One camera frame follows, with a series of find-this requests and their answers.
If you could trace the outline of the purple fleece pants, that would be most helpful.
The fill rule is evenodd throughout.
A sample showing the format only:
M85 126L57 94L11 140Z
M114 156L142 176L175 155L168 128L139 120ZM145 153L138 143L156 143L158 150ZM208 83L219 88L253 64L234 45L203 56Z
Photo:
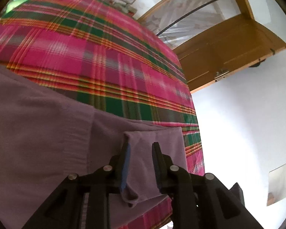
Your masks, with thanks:
M160 194L152 144L186 168L179 127L125 119L37 85L0 65L0 220L21 228L71 173L87 175L131 146L126 188L110 197L119 228L156 207Z

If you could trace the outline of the plaid pink green bedsheet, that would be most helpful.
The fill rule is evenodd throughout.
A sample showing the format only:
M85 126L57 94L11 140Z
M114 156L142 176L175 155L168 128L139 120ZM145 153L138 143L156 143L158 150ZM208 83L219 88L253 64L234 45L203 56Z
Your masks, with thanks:
M28 0L0 19L0 65L103 112L182 130L190 173L203 175L192 96L178 57L101 0ZM119 228L160 228L170 199Z

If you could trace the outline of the wooden door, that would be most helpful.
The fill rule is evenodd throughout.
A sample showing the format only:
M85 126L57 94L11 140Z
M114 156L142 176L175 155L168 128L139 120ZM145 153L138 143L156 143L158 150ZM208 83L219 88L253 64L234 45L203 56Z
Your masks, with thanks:
M174 49L194 93L286 50L286 42L244 15L225 20Z

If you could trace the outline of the white wall panel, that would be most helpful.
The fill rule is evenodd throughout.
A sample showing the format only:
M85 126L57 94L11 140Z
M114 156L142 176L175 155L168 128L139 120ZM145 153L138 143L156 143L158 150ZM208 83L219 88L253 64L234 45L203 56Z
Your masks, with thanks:
M267 206L286 198L286 163L269 172Z

